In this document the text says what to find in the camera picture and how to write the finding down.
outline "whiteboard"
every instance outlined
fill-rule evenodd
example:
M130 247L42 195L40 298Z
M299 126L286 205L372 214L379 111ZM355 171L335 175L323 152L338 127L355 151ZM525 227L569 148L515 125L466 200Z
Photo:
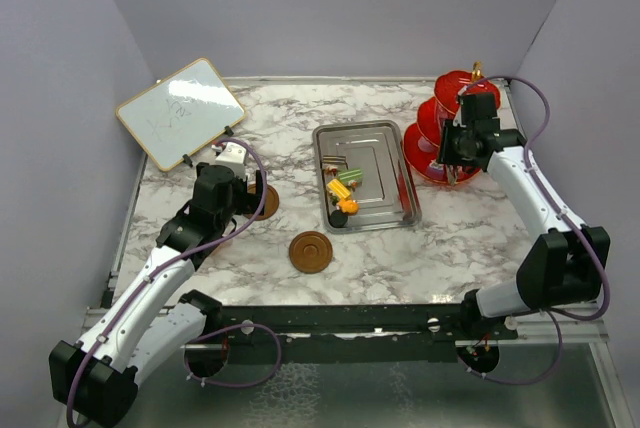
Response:
M169 171L244 116L218 72L200 58L116 108L158 168Z

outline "marble table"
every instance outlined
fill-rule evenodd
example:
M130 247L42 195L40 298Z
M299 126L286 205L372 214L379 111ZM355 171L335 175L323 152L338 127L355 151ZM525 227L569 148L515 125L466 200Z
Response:
M231 89L247 111L235 127L236 137L250 143L262 158L269 184L280 195L280 208L272 218L223 244L169 305L191 289L227 305L449 303L515 274L531 242L504 192L484 173L454 188L430 184L414 173L422 209L418 225L327 233L333 244L332 263L321 273L300 273L289 261L289 243L303 231L326 233L313 162L313 129L388 119L404 132L415 121L419 104L433 94L433 84L254 82ZM504 90L502 95L503 127L514 127ZM206 147L193 160L214 158ZM191 198L194 180L195 170L186 165L163 173L151 161L146 164L116 298L143 267L160 227ZM238 217L239 223L244 220Z

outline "gray wall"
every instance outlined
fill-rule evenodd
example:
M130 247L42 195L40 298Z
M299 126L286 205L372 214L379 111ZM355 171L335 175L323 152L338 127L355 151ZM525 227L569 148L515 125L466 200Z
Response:
M518 74L548 95L551 125L537 158L558 191L611 235L612 354L640 426L640 0L558 0ZM514 86L525 128L540 102Z
M115 0L154 75L514 72L555 0Z
M47 357L104 288L151 72L113 0L0 0L0 424L54 426Z

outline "gray tray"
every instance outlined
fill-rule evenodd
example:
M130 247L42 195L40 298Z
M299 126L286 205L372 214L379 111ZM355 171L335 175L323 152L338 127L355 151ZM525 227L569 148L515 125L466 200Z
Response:
M313 131L322 217L329 232L382 230L413 226L420 221L422 212L402 155L401 139L398 125L388 120L324 125ZM362 185L353 196L360 209L358 214L349 216L343 228L329 224L335 207L326 186L333 176L322 172L324 155L346 156L349 168L363 171Z

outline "whiteboard frame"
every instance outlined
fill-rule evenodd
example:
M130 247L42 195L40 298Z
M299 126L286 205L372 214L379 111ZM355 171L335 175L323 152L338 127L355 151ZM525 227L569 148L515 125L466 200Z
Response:
M158 163L158 160L156 160L153 155L151 154L151 152L149 151L149 149L144 145L144 143L142 143L142 141L140 140L140 138L138 138L135 134L135 132L131 129L131 127L129 125L127 125L127 123L124 121L124 119L120 116L120 109L123 108L124 106L128 105L129 103L131 103L132 101L137 100L138 98L140 98L142 95L144 95L145 93L153 90L156 86L164 83L165 81L167 81L170 78L173 78L174 76L176 76L179 73L182 73L184 70L190 68L191 66L195 65L196 63L198 63L199 61L206 61L207 64L211 67L211 69L213 70L213 72L216 74L216 76L220 79L220 81L222 82L222 84L225 86L225 88L229 91L229 93L231 93L231 96L233 97L234 100L236 100L236 102L238 103L238 106L240 107L240 109L242 110L242 117L236 121L235 123L228 125L229 127L232 126L236 126L238 123L240 123L242 120L244 120L247 117L247 110L245 109L244 106L242 106L242 103L240 103L238 101L238 99L236 98L236 95L233 94L233 92L229 89L229 85L227 85L227 82L224 80L224 78L222 78L222 76L220 76L220 73L218 73L218 70L216 70L216 67L213 66L213 63L211 63L207 58L198 58L197 60L192 61L191 63L189 63L187 66L185 66L184 68L180 68L178 71L176 71L175 73L161 79L160 81L157 81L154 85L150 86L149 88L147 88L144 91L141 91L140 93L138 93L136 96L129 98L127 101L125 101L124 103L121 103L120 105L118 105L118 107L116 108L116 117L120 120L120 122L125 126L125 128L127 129L127 131L129 133L131 133L131 136L133 136L135 138L135 140L138 142L138 144L142 147L142 149L145 151L145 153L147 154L147 156L149 158L151 158L153 160L153 162L155 163L155 165L158 167L158 169L160 171L164 171L165 173L168 171L173 170L176 166L178 166L180 163L183 163L183 160L178 160L174 165L171 165L168 168L162 167L160 166L160 164ZM204 148L205 146L207 146L209 143L211 143L213 140L215 140L216 138L218 138L220 135L224 134L224 130L222 130L220 133L218 133L217 135L213 136L210 140L204 142L202 145L200 145L198 148L196 148L195 150L193 150L191 153L186 153L187 155L191 156L194 153L200 151L202 148Z

